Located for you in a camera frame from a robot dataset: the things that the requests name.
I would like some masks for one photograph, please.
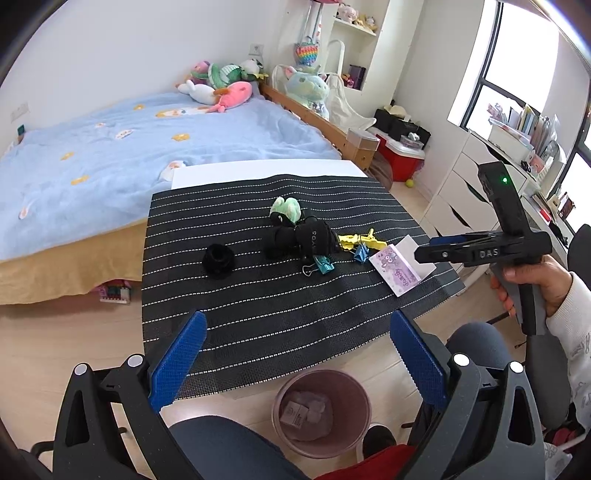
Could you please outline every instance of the striped black mat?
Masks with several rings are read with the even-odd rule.
[[[278,197],[299,200],[305,214],[338,234],[367,233],[397,242],[428,237],[375,180],[295,177],[236,181],[154,195],[144,252],[144,345],[173,331],[197,308],[207,317],[207,340],[178,397],[218,393],[279,377],[355,349],[389,330],[404,307],[418,317],[463,288],[449,264],[396,298],[370,263],[350,252],[333,258],[328,275],[306,277],[296,257],[266,259],[261,236]],[[207,278],[201,259],[212,243],[229,245],[236,270]]]

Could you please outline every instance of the red box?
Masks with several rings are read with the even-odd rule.
[[[425,152],[408,148],[381,131],[373,133],[379,138],[378,152],[392,167],[393,181],[407,181],[412,178],[420,163],[425,160]]]

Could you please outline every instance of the paper card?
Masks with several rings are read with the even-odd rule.
[[[369,261],[386,281],[397,297],[405,294],[421,281],[404,257],[393,245],[369,258]]]
[[[425,280],[431,273],[435,271],[434,263],[423,263],[420,264],[414,259],[414,251],[418,248],[417,243],[413,240],[410,235],[405,236],[396,244],[396,249],[404,257],[406,262],[411,268],[421,277],[421,280]]]

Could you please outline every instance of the window frame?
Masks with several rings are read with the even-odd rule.
[[[476,108],[476,103],[480,98],[480,94],[482,93],[483,87],[488,87],[491,90],[494,90],[497,93],[500,93],[502,96],[513,100],[517,105],[521,108],[525,108],[526,103],[519,97],[513,95],[511,92],[508,92],[504,88],[499,87],[498,85],[488,81],[486,79],[486,75],[488,74],[488,70],[491,67],[492,57],[495,53],[496,42],[499,39],[499,32],[501,31],[501,22],[503,20],[503,8],[504,3],[497,1],[496,3],[496,12],[495,12],[495,22],[492,27],[491,32],[491,40],[488,44],[488,49],[486,51],[484,62],[482,63],[482,68],[480,69],[480,73],[478,74],[478,79],[476,81],[476,86],[474,88],[474,92],[472,93],[472,97],[470,98],[470,102],[468,103],[468,107],[466,108],[466,112],[462,118],[460,123],[460,127],[464,130],[468,130],[468,122],[470,121],[470,117],[474,113],[474,109]],[[536,115],[540,115],[540,112],[537,111],[530,105],[530,108],[534,111]]]
[[[558,177],[556,185],[550,192],[550,196],[554,195],[562,186],[562,182],[564,182],[564,179],[566,178],[566,175],[570,170],[570,166],[572,165],[573,160],[575,156],[577,156],[577,154],[579,155],[579,157],[583,159],[587,166],[591,168],[591,149],[587,145],[585,145],[587,135],[589,134],[589,131],[591,131],[591,78],[589,80],[589,95],[587,97],[587,107],[585,109],[585,115],[583,117],[583,122],[581,124],[579,134],[577,135],[577,140],[575,140],[574,142],[574,146],[566,161],[566,165],[564,166],[564,169],[560,174],[560,177]],[[574,229],[570,226],[568,218],[564,221],[564,223],[567,227],[569,227],[572,233],[576,233]]]

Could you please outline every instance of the gray pants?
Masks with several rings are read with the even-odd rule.
[[[170,432],[205,480],[310,480],[278,446],[233,420],[197,417]]]
[[[502,369],[511,361],[501,334],[486,323],[460,327],[447,347],[451,353],[465,353],[484,367]],[[421,407],[409,445],[420,442],[436,414],[430,406]],[[478,431],[474,425],[473,434]],[[278,446],[235,421],[197,417],[171,426],[170,432],[205,480],[310,480]]]

